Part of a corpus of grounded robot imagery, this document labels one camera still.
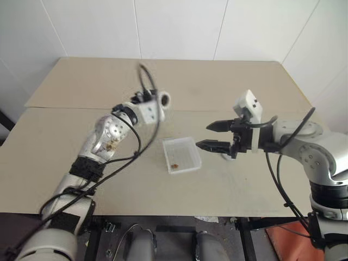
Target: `plastic container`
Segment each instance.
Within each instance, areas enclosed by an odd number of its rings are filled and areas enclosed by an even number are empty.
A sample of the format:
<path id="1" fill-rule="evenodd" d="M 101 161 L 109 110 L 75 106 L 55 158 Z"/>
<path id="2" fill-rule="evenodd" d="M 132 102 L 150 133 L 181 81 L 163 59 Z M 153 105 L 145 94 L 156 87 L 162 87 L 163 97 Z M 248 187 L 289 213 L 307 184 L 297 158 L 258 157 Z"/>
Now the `plastic container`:
<path id="1" fill-rule="evenodd" d="M 163 148 L 170 174 L 198 170 L 202 166 L 200 154 L 192 137 L 164 139 Z"/>

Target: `floor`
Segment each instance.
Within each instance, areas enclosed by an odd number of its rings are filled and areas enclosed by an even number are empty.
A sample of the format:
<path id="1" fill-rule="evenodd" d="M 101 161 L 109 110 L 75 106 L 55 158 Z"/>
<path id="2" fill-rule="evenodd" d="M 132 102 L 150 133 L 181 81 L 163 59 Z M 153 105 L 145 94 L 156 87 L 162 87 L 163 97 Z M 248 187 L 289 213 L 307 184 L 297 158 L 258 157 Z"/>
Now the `floor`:
<path id="1" fill-rule="evenodd" d="M 225 247 L 231 261 L 245 260 L 239 231 L 235 230 L 234 224 L 227 217 L 220 217 L 219 223 L 205 222 L 188 216 L 108 216 L 107 220 L 120 224 L 120 227 L 112 233 L 102 232 L 97 254 L 98 261 L 113 259 L 119 238 L 134 223 L 140 224 L 144 229 L 151 229 L 155 233 L 156 261 L 192 261 L 193 231 L 207 231 L 216 236 Z M 8 246 L 15 244 L 37 222 L 39 221 L 35 215 L 0 213 L 0 251 L 3 252 Z M 160 226 L 171 226 L 177 232 L 161 232 Z M 138 230 L 135 228 L 133 233 L 136 234 Z M 258 260 L 278 260 L 263 229 L 252 232 L 252 237 Z M 89 233 L 79 236 L 77 261 L 84 260 L 88 240 Z M 123 260 L 125 244 L 127 243 L 122 244 L 116 260 Z"/>

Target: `tabletop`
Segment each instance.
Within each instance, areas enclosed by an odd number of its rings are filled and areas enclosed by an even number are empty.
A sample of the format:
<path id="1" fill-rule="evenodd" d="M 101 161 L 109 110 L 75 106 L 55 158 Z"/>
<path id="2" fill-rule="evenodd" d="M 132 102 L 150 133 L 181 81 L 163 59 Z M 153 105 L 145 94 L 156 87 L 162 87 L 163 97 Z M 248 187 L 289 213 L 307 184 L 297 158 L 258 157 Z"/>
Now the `tabletop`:
<path id="1" fill-rule="evenodd" d="M 0 212 L 37 213 L 69 171 L 95 121 L 139 88 L 134 69 L 138 62 L 100 58 L 58 62 L 0 147 Z M 262 151 L 240 153 L 236 160 L 226 161 L 219 154 L 199 150 L 199 170 L 171 175 L 161 144 L 165 138 L 186 136 L 195 141 L 231 141 L 231 133 L 214 133 L 205 127 L 235 118 L 233 103 L 246 89 L 264 107 L 263 119 L 275 114 L 281 119 L 301 119 L 310 104 L 282 66 L 276 62 L 141 62 L 151 70 L 158 88 L 171 94 L 172 107 L 153 146 L 98 188 L 95 214 L 290 216 Z M 312 120 L 322 124 L 317 115 Z M 137 131 L 145 141 L 153 126 Z M 128 156 L 135 148 L 136 139 L 129 133 L 114 157 Z M 275 166 L 276 155 L 271 160 Z M 120 164 L 108 165 L 105 174 Z M 289 196 L 307 213 L 310 189 L 302 166 L 285 157 L 281 170 Z"/>

